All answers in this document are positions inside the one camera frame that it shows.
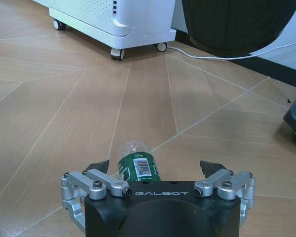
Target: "hex bolt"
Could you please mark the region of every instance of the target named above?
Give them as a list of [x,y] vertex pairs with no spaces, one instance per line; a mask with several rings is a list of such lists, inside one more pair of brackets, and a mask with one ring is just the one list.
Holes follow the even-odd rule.
[[230,188],[231,187],[231,182],[229,180],[225,180],[222,182],[222,185],[226,188]]
[[101,187],[102,187],[102,182],[101,182],[101,181],[94,181],[94,182],[93,182],[93,187],[94,187],[95,189],[99,189],[99,188],[101,188]]
[[198,197],[198,198],[200,198],[200,197],[203,196],[203,191],[200,190],[200,189],[197,189],[197,188],[195,188],[195,189],[193,190],[193,193],[194,193],[194,195],[195,195],[196,197]]
[[130,197],[131,196],[131,194],[132,194],[132,189],[131,188],[124,188],[123,189],[123,197],[124,198],[128,198],[128,197]]

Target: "black round object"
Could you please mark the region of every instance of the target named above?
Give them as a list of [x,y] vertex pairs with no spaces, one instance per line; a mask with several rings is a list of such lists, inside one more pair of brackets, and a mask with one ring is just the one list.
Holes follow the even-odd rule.
[[182,0],[192,43],[219,56],[244,55],[280,35],[296,0]]

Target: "white cable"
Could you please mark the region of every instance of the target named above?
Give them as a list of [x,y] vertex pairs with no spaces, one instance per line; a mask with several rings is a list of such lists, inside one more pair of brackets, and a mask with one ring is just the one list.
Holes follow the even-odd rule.
[[199,57],[199,56],[189,55],[189,54],[185,53],[183,50],[181,50],[181,49],[179,49],[179,48],[175,48],[175,47],[172,47],[172,46],[169,46],[168,48],[171,48],[171,49],[177,50],[177,51],[181,52],[182,54],[184,54],[184,55],[186,55],[187,57],[190,57],[190,58],[196,58],[196,59],[212,59],[212,60],[238,60],[238,59],[246,59],[246,58],[258,57],[258,56],[261,56],[261,55],[263,55],[263,54],[266,54],[266,53],[272,52],[272,51],[277,50],[277,49],[291,47],[291,46],[293,46],[293,45],[295,45],[295,44],[296,44],[296,42],[294,42],[294,43],[290,43],[290,44],[287,44],[287,45],[284,45],[284,46],[276,47],[276,48],[270,49],[270,50],[265,51],[265,52],[262,52],[262,53],[253,54],[253,55],[249,55],[249,56],[243,56],[243,57],[234,57],[234,58]]

